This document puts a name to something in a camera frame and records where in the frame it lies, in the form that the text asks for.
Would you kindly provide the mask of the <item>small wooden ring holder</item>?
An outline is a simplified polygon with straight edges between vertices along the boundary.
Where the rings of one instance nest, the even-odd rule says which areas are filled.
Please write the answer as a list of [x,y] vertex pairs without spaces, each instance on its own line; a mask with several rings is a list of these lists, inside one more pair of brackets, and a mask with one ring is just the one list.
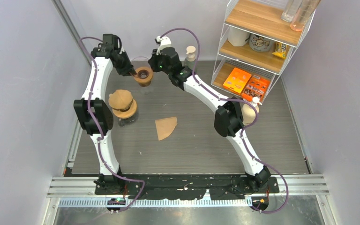
[[153,71],[150,67],[139,67],[136,69],[134,79],[141,87],[147,87],[153,79]]

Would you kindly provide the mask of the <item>pink glass dripper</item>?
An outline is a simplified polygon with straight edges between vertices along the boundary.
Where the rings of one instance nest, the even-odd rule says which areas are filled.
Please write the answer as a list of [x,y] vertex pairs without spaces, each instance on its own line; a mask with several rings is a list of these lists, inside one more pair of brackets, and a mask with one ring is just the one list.
[[132,65],[135,69],[141,68],[141,67],[147,67],[151,68],[148,63],[149,58],[145,56],[137,56],[131,60]]

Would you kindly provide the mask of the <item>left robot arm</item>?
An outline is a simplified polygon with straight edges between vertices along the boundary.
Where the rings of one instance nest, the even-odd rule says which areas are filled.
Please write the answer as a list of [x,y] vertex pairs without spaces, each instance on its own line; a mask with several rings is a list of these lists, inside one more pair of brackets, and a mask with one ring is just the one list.
[[126,193],[127,182],[120,170],[120,164],[113,150],[112,128],[114,116],[105,102],[108,78],[113,69],[122,76],[136,74],[121,39],[114,34],[103,34],[97,47],[88,52],[78,42],[91,61],[91,70],[86,89],[80,99],[74,100],[73,107],[81,128],[91,138],[99,161],[96,184],[98,195],[120,195]]

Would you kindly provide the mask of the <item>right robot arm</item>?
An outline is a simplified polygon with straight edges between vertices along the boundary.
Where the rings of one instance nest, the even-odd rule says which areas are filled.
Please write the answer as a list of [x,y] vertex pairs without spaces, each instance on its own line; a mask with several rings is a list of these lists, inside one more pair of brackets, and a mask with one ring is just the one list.
[[154,49],[148,64],[153,72],[164,72],[174,86],[194,95],[214,112],[214,129],[236,150],[244,166],[250,189],[262,192],[268,185],[271,173],[256,156],[246,136],[241,100],[228,98],[209,87],[192,69],[182,65],[173,47]]

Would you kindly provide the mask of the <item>green pump bottle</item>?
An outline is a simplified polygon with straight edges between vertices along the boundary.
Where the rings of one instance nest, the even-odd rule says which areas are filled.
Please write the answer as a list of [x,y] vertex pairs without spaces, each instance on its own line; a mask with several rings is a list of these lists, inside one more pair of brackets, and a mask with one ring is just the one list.
[[184,65],[194,70],[195,62],[196,62],[196,47],[188,46],[186,48],[186,58],[184,59]]

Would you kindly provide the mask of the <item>orange box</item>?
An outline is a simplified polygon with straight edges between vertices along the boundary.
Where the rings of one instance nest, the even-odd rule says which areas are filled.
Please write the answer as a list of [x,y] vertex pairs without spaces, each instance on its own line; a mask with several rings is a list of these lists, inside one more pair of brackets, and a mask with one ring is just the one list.
[[223,83],[223,87],[235,94],[241,94],[252,74],[235,67]]

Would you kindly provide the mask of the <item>white paper roll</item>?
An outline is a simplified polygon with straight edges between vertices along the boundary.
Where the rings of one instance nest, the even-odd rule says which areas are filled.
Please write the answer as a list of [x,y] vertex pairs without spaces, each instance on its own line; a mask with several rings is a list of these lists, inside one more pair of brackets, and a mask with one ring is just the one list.
[[228,42],[235,47],[242,47],[248,43],[250,33],[235,27],[230,27],[227,35]]

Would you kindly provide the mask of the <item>glass carafe server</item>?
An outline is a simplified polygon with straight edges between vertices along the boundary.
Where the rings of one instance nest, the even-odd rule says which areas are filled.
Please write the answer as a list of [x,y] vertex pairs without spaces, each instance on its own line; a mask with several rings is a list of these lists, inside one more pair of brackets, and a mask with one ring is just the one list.
[[131,117],[129,118],[119,118],[118,119],[118,125],[120,127],[123,127],[123,126],[126,126],[126,125],[130,125],[130,124],[133,124],[134,122],[136,122],[138,120],[138,113],[135,113],[134,115],[132,115]]

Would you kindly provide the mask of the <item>cartoon printed tin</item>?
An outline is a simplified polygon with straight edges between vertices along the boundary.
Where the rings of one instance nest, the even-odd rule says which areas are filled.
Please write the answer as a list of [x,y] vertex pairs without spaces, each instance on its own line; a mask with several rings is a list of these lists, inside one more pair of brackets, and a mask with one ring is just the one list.
[[252,50],[256,52],[268,52],[272,48],[274,43],[275,41],[269,38],[265,38],[252,33],[249,37],[249,46]]

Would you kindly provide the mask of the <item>orange snack packet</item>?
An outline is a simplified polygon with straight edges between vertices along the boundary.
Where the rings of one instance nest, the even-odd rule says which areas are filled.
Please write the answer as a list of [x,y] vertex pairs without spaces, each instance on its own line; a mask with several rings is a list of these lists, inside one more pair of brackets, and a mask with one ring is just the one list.
[[252,101],[254,97],[257,97],[260,102],[262,102],[269,85],[269,79],[259,75],[252,75],[250,80],[247,82],[241,97],[246,101]]

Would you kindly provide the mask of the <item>cream pump bottle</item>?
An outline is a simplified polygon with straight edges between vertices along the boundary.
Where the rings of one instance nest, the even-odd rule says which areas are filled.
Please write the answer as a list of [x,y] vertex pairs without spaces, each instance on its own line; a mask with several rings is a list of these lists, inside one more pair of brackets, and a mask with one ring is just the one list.
[[256,118],[256,113],[254,112],[254,108],[256,109],[257,113],[259,113],[259,105],[262,103],[260,102],[260,99],[258,97],[253,97],[252,101],[249,102],[253,107],[243,104],[241,111],[243,115],[243,125],[249,125],[251,124],[254,119]]

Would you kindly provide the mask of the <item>yellow snack bag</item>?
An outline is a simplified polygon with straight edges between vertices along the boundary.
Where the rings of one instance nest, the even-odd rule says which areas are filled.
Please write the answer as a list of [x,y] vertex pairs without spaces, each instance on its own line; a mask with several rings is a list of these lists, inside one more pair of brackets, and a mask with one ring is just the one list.
[[289,49],[290,49],[289,45],[276,42],[275,49],[272,55],[285,60],[287,58]]

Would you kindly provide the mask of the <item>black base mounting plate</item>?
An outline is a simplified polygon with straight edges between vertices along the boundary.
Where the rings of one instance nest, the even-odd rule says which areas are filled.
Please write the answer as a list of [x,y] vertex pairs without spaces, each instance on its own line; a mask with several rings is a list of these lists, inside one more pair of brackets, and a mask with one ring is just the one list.
[[99,175],[97,195],[121,195],[137,200],[238,200],[252,194],[279,193],[275,177],[253,181],[240,174],[127,174],[126,180]]

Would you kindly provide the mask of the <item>clear glass bottle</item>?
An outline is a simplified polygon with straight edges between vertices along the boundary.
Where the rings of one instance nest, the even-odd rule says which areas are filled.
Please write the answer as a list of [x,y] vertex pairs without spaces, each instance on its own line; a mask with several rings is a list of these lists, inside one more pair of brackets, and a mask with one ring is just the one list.
[[281,19],[288,23],[292,22],[302,2],[303,0],[288,0]]

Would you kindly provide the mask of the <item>aluminium frame rail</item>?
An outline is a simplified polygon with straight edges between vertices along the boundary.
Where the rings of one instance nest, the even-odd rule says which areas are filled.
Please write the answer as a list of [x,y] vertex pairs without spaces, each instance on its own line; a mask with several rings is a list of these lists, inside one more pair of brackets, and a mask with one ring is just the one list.
[[[96,147],[90,135],[83,129],[84,122],[92,122],[92,117],[88,112],[89,91],[87,90],[87,87],[89,79],[93,77],[93,62],[90,59],[90,53],[86,52],[86,48],[82,43],[82,38],[76,30],[63,2],[61,0],[54,0],[53,4],[61,16],[64,25],[67,27],[70,36],[74,40],[75,46],[78,47],[81,56],[83,56],[81,65],[76,66],[76,68],[81,70],[81,83],[76,84],[76,82],[72,82],[72,84],[77,87],[78,91],[74,97],[70,97],[70,111],[74,114],[75,119],[73,134],[70,137],[65,169],[69,169],[70,166],[68,163],[72,162],[73,166],[71,167],[71,172],[75,173],[76,176],[99,174],[100,165],[98,152],[96,151]],[[86,150],[89,152],[88,156],[91,157],[89,160],[82,159],[82,156],[79,155],[78,147],[81,140],[89,141],[89,145],[86,146]]]

